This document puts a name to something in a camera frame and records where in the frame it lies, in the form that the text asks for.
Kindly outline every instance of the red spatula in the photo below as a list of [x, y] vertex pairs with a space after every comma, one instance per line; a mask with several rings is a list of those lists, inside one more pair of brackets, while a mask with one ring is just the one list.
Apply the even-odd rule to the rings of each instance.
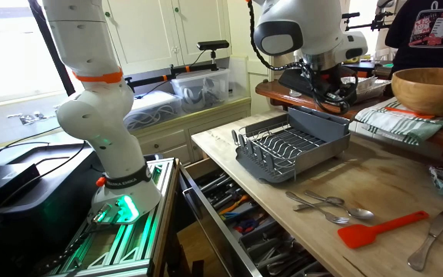
[[355, 249], [355, 247], [372, 243], [375, 240], [375, 235], [380, 232], [395, 229], [395, 227], [400, 227], [414, 221], [420, 221], [428, 217], [429, 213], [426, 213], [425, 210], [417, 210], [405, 217], [399, 217], [395, 220], [389, 220], [389, 221], [374, 224], [374, 226], [349, 224], [349, 226], [340, 227], [339, 235], [342, 237], [345, 244]]

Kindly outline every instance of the wooden countertop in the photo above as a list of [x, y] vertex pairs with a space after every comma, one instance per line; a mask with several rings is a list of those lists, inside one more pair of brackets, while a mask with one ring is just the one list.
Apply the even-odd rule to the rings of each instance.
[[[306, 106], [312, 109], [320, 109], [315, 106], [315, 103], [309, 97], [291, 97], [289, 89], [279, 81], [266, 81], [266, 83], [259, 83], [255, 86], [255, 92], [265, 97], [269, 97], [271, 100], [275, 100], [279, 103], [288, 104], [288, 106]], [[380, 100], [369, 100], [360, 104], [352, 106], [345, 117], [354, 118], [360, 109], [372, 106], [379, 103]], [[439, 144], [443, 147], [443, 129], [439, 130], [434, 137], [429, 138], [429, 141]]]
[[[435, 193], [425, 163], [391, 153], [379, 141], [352, 135], [349, 147], [339, 158], [305, 170], [295, 181], [268, 184], [254, 178], [236, 160], [231, 130], [240, 130], [272, 115], [279, 112], [246, 117], [196, 133], [192, 140], [332, 274], [346, 277], [443, 275], [443, 234], [434, 243], [423, 272], [406, 264], [406, 258], [426, 238], [429, 220], [380, 234], [372, 244], [349, 249], [337, 235], [337, 224], [326, 221], [317, 210], [294, 212], [295, 201], [285, 195], [286, 189], [300, 195], [303, 195], [302, 190], [312, 189], [322, 195], [343, 197], [348, 204], [372, 209], [377, 213], [372, 223], [419, 209], [435, 217], [443, 210], [443, 197]], [[328, 210], [345, 215], [335, 207], [328, 207]]]

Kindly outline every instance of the towel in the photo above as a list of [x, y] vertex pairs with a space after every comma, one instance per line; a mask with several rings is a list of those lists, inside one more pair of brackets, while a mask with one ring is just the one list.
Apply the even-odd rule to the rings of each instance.
[[414, 146], [420, 146], [443, 127], [443, 117], [419, 115], [395, 97], [362, 109], [355, 120], [365, 123], [372, 133]]

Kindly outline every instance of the dish rack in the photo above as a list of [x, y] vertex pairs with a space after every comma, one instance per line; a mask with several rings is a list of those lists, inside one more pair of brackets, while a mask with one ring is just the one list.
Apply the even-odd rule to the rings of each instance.
[[232, 130], [237, 160], [254, 177], [283, 183], [348, 147], [349, 120], [289, 107], [285, 115]]

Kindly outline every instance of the wooden bowl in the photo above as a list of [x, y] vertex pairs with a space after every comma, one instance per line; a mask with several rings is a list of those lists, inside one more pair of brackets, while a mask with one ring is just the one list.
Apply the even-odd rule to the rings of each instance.
[[443, 115], [443, 67], [411, 67], [392, 73], [395, 98], [406, 107]]

